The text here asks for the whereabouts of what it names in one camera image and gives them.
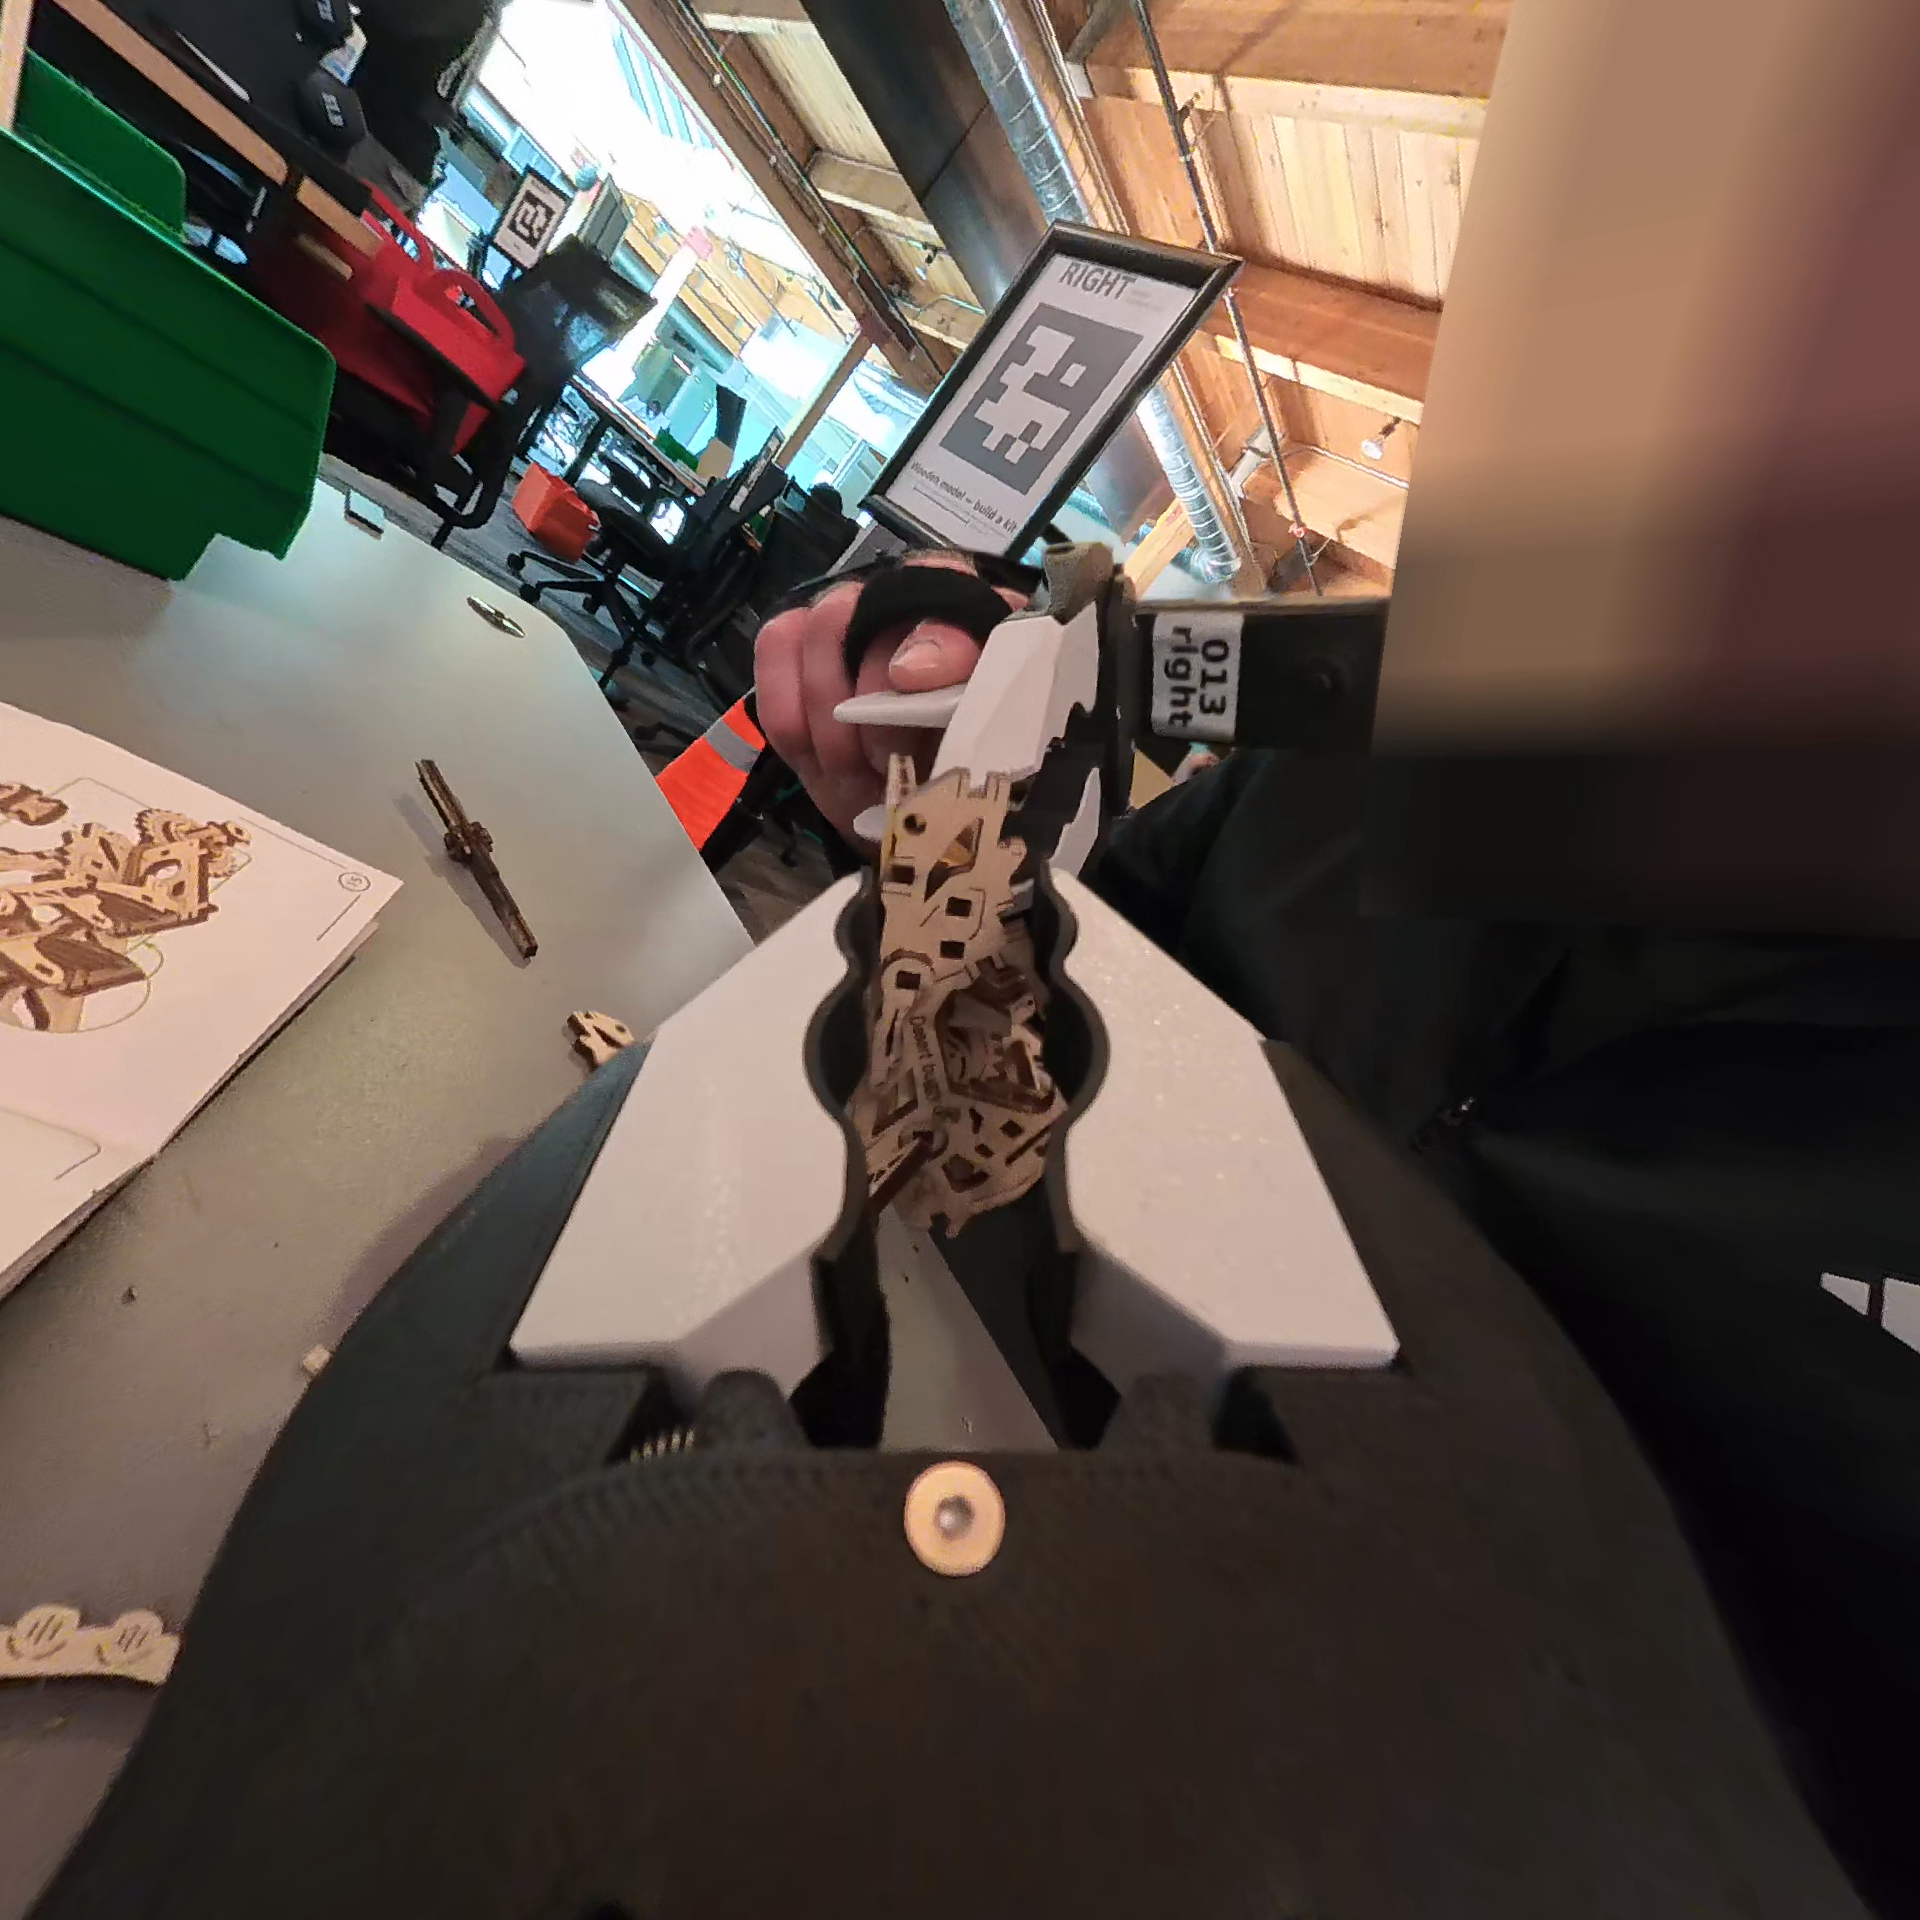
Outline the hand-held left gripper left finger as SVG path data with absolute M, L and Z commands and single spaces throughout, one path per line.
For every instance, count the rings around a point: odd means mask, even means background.
M 886 1308 L 852 1092 L 868 1066 L 874 876 L 848 876 L 679 1008 L 517 1323 L 530 1371 L 658 1365 L 787 1393 L 822 1361 L 886 1399 Z

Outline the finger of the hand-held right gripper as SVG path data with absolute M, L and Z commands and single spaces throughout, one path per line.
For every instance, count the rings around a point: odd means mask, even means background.
M 1098 613 L 1024 613 L 996 626 L 936 749 L 974 789 L 1024 782 L 1014 834 L 1060 876 L 1083 876 L 1113 815 L 1116 705 L 1103 686 Z

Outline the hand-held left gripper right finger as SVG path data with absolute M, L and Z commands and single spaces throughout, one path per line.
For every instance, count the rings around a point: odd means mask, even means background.
M 1044 1150 L 1068 1350 L 1116 1399 L 1262 1371 L 1385 1372 L 1403 1342 L 1259 1028 L 1044 868 Z

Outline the pale wooden parts sheet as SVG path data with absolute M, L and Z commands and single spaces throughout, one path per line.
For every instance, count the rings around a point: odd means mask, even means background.
M 1044 1066 L 1014 789 L 969 773 L 919 782 L 912 758 L 886 767 L 871 1056 L 852 1124 L 871 1203 L 944 1240 L 1036 1187 L 1068 1115 Z

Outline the person's right hand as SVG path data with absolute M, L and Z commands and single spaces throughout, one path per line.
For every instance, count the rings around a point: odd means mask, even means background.
M 788 597 L 758 630 L 758 728 L 811 803 L 866 859 L 858 818 L 882 803 L 889 758 L 925 773 L 932 743 L 915 728 L 852 726 L 848 699 L 924 695 L 974 677 L 991 620 L 1029 605 L 1036 575 L 1002 559 L 915 551 L 840 575 Z

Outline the framed black-white marker sign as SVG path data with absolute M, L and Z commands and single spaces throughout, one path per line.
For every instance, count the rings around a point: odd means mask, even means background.
M 1164 384 L 1238 270 L 1235 258 L 1053 224 L 874 475 L 866 516 L 896 542 L 1024 559 L 1119 424 L 1145 414 L 1208 578 L 1235 579 L 1235 498 L 1208 483 L 1208 446 L 1177 428 Z

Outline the orange traffic cone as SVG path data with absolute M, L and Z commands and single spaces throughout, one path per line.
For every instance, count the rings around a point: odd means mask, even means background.
M 710 874 L 742 854 L 780 789 L 780 758 L 758 726 L 758 695 L 730 702 L 700 738 L 693 738 L 657 787 Z

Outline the black office chair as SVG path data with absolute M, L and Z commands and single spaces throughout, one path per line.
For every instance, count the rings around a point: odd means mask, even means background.
M 641 666 L 662 656 L 689 659 L 695 618 L 716 590 L 747 579 L 748 523 L 787 488 L 781 457 L 766 442 L 747 472 L 710 483 L 685 505 L 681 531 L 665 537 L 652 523 L 658 489 L 635 469 L 614 466 L 610 483 L 589 480 L 583 489 L 557 483 L 539 466 L 525 475 L 545 475 L 563 501 L 577 498 L 593 516 L 593 537 L 574 564 L 535 549 L 517 551 L 508 559 L 517 594 L 530 605 L 545 594 L 574 594 L 583 613 L 610 613 L 620 647 L 603 669 L 605 691 L 632 659 Z

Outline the dark wooden axle rod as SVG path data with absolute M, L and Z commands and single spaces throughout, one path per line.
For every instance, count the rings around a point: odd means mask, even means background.
M 517 956 L 521 962 L 535 962 L 536 958 L 536 937 L 517 900 L 517 895 L 508 890 L 497 860 L 495 860 L 495 836 L 489 828 L 483 828 L 470 806 L 458 799 L 458 792 L 447 787 L 442 773 L 436 759 L 423 758 L 414 764 L 419 773 L 419 787 L 425 792 L 425 799 L 431 803 L 440 827 L 442 827 L 442 846 L 449 854 L 449 860 L 466 866 L 470 876 L 476 881 L 478 895 L 487 898 L 487 904 L 495 907 L 501 929 L 508 935 Z

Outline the open instruction booklet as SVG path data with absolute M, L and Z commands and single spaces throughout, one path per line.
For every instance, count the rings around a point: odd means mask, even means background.
M 339 977 L 396 890 L 3 705 L 3 1294 Z

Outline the small background marker sign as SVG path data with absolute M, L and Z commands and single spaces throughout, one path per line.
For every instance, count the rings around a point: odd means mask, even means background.
M 536 167 L 530 167 L 495 224 L 495 235 L 487 243 L 489 252 L 501 252 L 501 260 L 511 264 L 517 274 L 535 270 L 550 249 L 557 226 L 566 224 L 569 207 L 574 188 L 555 185 Z

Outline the stacked green plastic bins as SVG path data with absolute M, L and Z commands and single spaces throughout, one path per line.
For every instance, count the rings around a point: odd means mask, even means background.
M 333 355 L 184 243 L 182 164 L 24 55 L 3 130 L 3 516 L 184 579 L 218 537 L 286 559 Z

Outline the silver ventilation duct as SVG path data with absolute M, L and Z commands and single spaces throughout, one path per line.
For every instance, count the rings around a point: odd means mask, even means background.
M 1060 40 L 1040 27 L 1036 4 L 948 4 L 948 20 L 1002 124 L 1021 172 L 1050 224 L 1130 235 L 1113 185 L 1095 160 L 1080 104 L 1064 76 Z M 1200 575 L 1238 590 L 1262 589 L 1262 564 L 1212 446 L 1203 414 L 1177 360 L 1137 405 L 1137 423 L 1188 516 Z

